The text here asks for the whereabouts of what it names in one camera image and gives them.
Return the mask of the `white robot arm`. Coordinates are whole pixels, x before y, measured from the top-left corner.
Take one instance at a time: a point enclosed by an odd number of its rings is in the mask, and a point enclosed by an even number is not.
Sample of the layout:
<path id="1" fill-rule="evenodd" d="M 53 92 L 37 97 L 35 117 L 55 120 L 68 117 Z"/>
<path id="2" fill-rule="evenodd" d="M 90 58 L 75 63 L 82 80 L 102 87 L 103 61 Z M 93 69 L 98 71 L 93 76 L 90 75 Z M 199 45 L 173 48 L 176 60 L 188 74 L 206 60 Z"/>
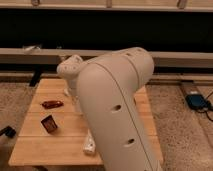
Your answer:
<path id="1" fill-rule="evenodd" d="M 163 171 L 139 117 L 134 94 L 151 78 L 154 61 L 141 47 L 57 66 L 77 98 L 106 171 Z"/>

